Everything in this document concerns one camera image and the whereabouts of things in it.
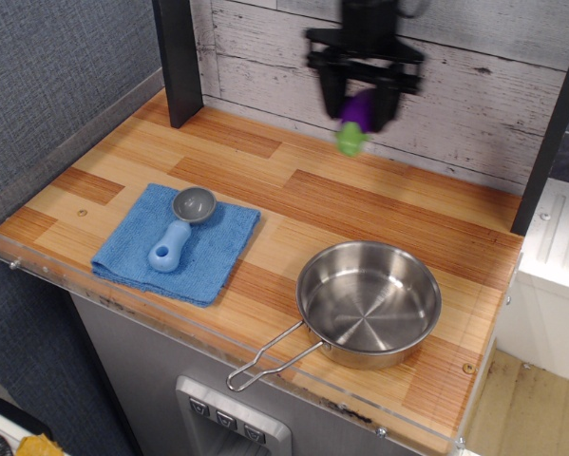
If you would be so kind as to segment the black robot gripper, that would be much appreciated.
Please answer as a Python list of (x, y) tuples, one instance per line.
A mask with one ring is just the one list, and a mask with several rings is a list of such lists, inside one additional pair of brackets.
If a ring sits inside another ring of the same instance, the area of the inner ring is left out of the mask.
[(308, 66), (319, 76), (327, 114), (340, 118), (349, 81), (375, 86), (370, 131), (378, 133), (397, 114), (401, 92), (420, 90), (425, 61), (398, 37), (398, 21), (408, 16), (398, 1), (342, 1), (336, 28), (309, 28)]

